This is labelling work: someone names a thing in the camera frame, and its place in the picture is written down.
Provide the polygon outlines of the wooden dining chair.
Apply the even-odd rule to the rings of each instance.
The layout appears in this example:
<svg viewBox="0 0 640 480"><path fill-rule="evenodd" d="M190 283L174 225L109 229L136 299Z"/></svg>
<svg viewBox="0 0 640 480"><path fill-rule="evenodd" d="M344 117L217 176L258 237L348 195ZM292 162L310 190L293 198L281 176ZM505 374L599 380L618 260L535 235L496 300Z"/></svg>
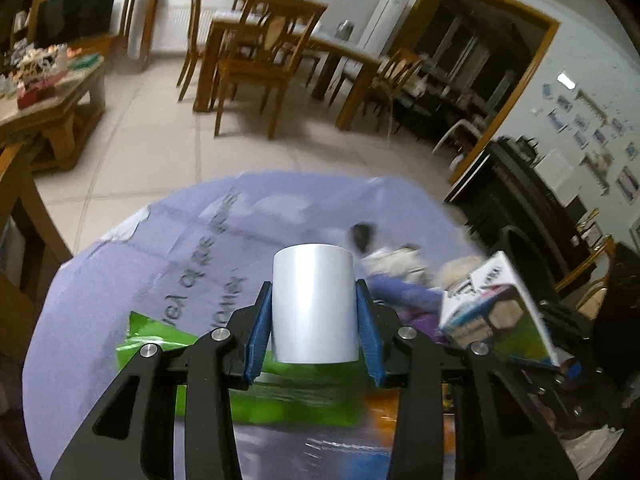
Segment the wooden dining chair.
<svg viewBox="0 0 640 480"><path fill-rule="evenodd" d="M276 95L268 138L276 137L283 102L303 52L328 6L314 0L247 0L227 52L216 65L218 104L214 135L220 135L224 103L239 84L262 87L261 107Z"/></svg>
<svg viewBox="0 0 640 480"><path fill-rule="evenodd" d="M376 110L376 128L379 132L383 119L388 119L387 135L393 125L393 105L405 84L420 70L424 58L406 48L397 50L378 71L367 88L362 114L367 114L370 104Z"/></svg>
<svg viewBox="0 0 640 480"><path fill-rule="evenodd" d="M200 21L202 13L202 0L191 0L190 18L188 26L188 44L186 45L186 57L178 78L177 86L180 88L178 101L181 102L189 89L193 74L195 72L198 61L201 58L201 47L198 43L198 35L200 34Z"/></svg>

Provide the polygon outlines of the black flat television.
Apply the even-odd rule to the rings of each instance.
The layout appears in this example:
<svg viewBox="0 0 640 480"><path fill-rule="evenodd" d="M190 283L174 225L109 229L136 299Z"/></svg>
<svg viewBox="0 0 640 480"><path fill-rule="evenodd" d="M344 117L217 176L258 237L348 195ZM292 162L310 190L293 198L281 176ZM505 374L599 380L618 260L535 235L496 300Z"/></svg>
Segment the black flat television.
<svg viewBox="0 0 640 480"><path fill-rule="evenodd" d="M68 44L110 31L114 0L46 0L37 14L38 48Z"/></svg>

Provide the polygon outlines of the white plastic chair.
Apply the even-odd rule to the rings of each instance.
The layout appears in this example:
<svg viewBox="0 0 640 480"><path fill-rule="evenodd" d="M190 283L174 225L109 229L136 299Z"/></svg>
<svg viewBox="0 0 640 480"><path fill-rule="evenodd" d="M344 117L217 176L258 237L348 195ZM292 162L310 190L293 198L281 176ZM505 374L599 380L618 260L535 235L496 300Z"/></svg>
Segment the white plastic chair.
<svg viewBox="0 0 640 480"><path fill-rule="evenodd" d="M432 154L435 155L440 148L454 148L456 150L456 156L454 156L449 164L449 170L454 171L460 162L465 159L466 155L472 151L482 136L483 133L474 122L459 119L435 144L432 149Z"/></svg>

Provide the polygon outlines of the white standing air conditioner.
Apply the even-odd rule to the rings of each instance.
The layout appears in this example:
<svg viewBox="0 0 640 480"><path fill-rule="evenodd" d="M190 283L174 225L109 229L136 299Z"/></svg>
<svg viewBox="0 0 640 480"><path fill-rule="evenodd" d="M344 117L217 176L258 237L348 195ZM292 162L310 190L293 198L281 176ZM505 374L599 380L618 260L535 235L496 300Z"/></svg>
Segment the white standing air conditioner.
<svg viewBox="0 0 640 480"><path fill-rule="evenodd" d="M380 0L367 26L363 29L357 47L367 54L380 56L402 17L407 3L408 0Z"/></svg>

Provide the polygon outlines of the metal kettle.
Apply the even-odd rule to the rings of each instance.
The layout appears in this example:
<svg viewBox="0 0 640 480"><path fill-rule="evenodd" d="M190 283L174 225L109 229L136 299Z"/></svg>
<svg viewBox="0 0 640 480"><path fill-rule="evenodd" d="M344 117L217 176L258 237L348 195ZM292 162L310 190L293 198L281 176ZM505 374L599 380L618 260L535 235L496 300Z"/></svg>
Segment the metal kettle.
<svg viewBox="0 0 640 480"><path fill-rule="evenodd" d="M348 41L350 36L352 36L352 31L354 30L354 28L355 25L352 21L344 20L337 25L334 37L341 41Z"/></svg>

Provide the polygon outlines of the wooden coffee table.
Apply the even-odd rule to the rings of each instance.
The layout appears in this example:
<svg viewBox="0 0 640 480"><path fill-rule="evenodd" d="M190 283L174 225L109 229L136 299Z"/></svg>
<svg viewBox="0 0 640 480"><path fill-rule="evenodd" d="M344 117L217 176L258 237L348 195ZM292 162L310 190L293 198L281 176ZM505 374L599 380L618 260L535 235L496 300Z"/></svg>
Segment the wooden coffee table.
<svg viewBox="0 0 640 480"><path fill-rule="evenodd" d="M78 163L105 110L105 62L73 70L50 96L24 110L15 100L1 102L1 146L26 146L32 171L67 171Z"/></svg>

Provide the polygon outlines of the black upright piano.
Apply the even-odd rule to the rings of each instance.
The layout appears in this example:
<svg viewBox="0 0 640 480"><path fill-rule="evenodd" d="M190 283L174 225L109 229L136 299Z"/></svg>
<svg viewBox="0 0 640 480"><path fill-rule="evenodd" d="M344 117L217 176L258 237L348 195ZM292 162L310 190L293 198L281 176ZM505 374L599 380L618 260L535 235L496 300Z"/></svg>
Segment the black upright piano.
<svg viewBox="0 0 640 480"><path fill-rule="evenodd" d="M489 142L445 202L463 212L489 255L506 254L535 300L558 301L590 282L593 263L562 289L555 288L588 259L590 249L511 139Z"/></svg>

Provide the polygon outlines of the white paper cup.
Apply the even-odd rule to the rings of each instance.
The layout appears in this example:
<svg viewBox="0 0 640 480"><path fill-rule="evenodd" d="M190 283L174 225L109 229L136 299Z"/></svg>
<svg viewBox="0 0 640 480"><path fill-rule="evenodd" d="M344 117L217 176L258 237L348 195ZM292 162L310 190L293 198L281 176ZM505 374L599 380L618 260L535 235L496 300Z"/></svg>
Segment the white paper cup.
<svg viewBox="0 0 640 480"><path fill-rule="evenodd" d="M341 247L303 244L273 257L273 359L284 364L358 360L354 258Z"/></svg>

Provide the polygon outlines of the purple floral tablecloth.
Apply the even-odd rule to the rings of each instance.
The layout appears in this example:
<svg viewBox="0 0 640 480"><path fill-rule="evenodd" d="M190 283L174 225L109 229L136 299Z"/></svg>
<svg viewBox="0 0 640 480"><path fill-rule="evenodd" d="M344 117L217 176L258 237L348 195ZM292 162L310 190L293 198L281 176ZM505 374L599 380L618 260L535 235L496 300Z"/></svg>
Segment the purple floral tablecloth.
<svg viewBox="0 0 640 480"><path fill-rule="evenodd" d="M414 245L432 271L472 256L439 200L399 178L255 172L184 188L142 208L55 275L23 370L32 455L49 477L116 374L131 312L200 336L252 304L280 249L349 247L370 223L378 242Z"/></svg>

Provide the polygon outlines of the wooden dining chair left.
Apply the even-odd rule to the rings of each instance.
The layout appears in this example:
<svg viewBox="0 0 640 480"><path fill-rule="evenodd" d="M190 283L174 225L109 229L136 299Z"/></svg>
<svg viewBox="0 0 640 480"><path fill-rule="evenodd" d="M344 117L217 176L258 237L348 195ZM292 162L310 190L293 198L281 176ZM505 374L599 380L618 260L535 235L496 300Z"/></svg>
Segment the wooden dining chair left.
<svg viewBox="0 0 640 480"><path fill-rule="evenodd" d="M186 57L178 78L177 86L180 88L178 101L181 102L189 89L193 74L195 72L198 61L201 58L201 47L198 43L198 35L200 34L200 21L202 13L202 0L191 0L190 18L188 26L188 44L186 45Z"/></svg>

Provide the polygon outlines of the wooden dining chair front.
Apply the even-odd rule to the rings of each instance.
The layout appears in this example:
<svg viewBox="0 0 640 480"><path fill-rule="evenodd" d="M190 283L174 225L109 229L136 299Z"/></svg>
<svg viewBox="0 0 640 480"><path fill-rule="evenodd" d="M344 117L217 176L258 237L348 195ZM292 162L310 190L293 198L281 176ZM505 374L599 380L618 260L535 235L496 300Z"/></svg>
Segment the wooden dining chair front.
<svg viewBox="0 0 640 480"><path fill-rule="evenodd" d="M268 138L276 137L283 102L303 52L328 6L314 0L247 0L227 52L216 65L218 104L214 135L220 135L224 103L239 84L262 87L261 107L276 95Z"/></svg>

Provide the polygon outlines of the wooden dining chair right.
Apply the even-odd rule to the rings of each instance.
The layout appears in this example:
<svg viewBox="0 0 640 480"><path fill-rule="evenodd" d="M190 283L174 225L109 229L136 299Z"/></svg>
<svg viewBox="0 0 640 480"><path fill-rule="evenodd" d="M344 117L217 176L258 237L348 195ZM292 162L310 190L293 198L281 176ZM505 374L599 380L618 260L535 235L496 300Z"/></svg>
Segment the wooden dining chair right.
<svg viewBox="0 0 640 480"><path fill-rule="evenodd" d="M376 110L376 128L379 132L383 119L388 119L387 135L393 125L393 105L405 84L420 70L424 58L406 48L397 50L378 71L367 88L362 114L367 114L370 104Z"/></svg>

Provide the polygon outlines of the green white carton box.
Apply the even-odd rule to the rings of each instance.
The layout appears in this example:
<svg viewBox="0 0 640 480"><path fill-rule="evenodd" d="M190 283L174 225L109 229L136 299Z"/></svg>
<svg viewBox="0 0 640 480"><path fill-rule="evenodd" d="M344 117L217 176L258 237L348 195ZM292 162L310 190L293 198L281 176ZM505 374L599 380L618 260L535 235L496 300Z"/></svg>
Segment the green white carton box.
<svg viewBox="0 0 640 480"><path fill-rule="evenodd" d="M445 290L439 330L462 349L484 342L505 359L560 364L533 297L504 252Z"/></svg>

